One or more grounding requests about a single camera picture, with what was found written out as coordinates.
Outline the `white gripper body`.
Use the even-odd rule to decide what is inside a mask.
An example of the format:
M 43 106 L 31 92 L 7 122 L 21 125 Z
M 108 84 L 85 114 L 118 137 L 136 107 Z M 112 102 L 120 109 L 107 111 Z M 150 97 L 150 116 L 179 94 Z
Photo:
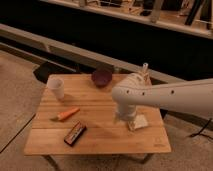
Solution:
M 118 104 L 115 110 L 115 117 L 118 120 L 129 122 L 133 121 L 136 116 L 135 105 Z

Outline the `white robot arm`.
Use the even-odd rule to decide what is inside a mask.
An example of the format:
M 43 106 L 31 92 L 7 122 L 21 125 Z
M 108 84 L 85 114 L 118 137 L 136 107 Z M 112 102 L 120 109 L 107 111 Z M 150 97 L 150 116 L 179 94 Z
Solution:
M 146 85 L 144 78 L 132 73 L 111 91 L 116 102 L 116 116 L 133 121 L 138 105 L 181 113 L 213 114 L 213 78 L 172 84 Z

